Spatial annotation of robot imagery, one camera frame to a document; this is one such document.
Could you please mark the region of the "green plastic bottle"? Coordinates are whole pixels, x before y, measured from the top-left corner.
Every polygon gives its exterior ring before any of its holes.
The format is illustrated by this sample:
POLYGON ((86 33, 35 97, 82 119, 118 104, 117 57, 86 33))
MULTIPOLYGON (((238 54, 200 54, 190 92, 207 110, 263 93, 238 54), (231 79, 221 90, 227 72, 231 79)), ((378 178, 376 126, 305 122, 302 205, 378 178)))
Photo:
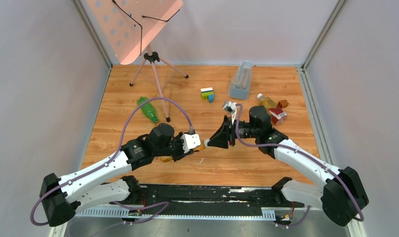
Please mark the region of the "green plastic bottle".
MULTIPOLYGON (((140 105, 142 103, 144 103, 145 101, 147 101, 148 98, 141 96, 138 100, 137 100, 137 105, 140 105)), ((142 113, 144 114, 144 116, 149 119, 151 122, 153 123, 158 123, 159 119, 157 117, 157 113, 156 110, 154 108, 154 106, 149 102, 144 104, 141 107, 142 113)))

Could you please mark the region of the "yellow blue milk tea bottle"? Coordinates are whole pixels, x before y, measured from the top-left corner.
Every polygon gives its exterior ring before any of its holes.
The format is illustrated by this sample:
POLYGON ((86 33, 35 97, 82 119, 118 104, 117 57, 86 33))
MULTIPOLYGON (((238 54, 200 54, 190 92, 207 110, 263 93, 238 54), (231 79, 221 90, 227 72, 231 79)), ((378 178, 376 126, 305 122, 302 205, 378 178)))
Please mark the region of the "yellow blue milk tea bottle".
MULTIPOLYGON (((207 148, 207 143, 209 142, 209 139, 201 139, 201 144, 195 148, 193 148, 193 153, 205 150, 207 148)), ((166 156, 166 157, 160 157, 161 162, 170 162, 170 161, 175 161, 175 159, 172 156, 166 156)))

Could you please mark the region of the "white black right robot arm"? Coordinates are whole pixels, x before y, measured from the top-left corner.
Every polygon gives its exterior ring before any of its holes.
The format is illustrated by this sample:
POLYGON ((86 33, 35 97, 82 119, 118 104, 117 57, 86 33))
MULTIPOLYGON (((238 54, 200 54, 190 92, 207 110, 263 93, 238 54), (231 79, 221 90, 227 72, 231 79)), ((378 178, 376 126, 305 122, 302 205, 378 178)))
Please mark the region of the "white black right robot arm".
POLYGON ((313 184, 291 178, 280 180, 272 192, 273 202, 285 206, 300 202, 324 211, 335 224, 346 226, 351 220, 364 221, 362 210, 369 199, 358 172, 347 166, 339 168, 301 149, 285 134, 273 128, 271 116, 263 106, 249 110, 249 121, 241 121, 242 105, 225 105, 230 116, 224 116, 220 128, 204 144, 228 149, 236 142, 256 147, 273 159, 299 171, 313 184))

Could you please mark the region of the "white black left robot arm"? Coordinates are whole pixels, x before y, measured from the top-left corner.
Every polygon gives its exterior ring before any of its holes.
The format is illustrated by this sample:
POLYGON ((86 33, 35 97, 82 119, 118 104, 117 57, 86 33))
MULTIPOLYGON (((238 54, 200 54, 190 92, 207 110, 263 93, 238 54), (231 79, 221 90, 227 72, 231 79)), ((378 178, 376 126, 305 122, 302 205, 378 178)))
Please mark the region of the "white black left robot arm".
POLYGON ((40 190, 46 224, 55 227, 69 221, 83 207, 86 192, 113 177, 148 165, 155 157, 170 156, 175 161, 183 158, 188 153, 183 136, 183 132, 175 134, 171 125, 161 123, 149 134, 129 140, 94 165, 61 177, 55 173, 46 175, 40 190))

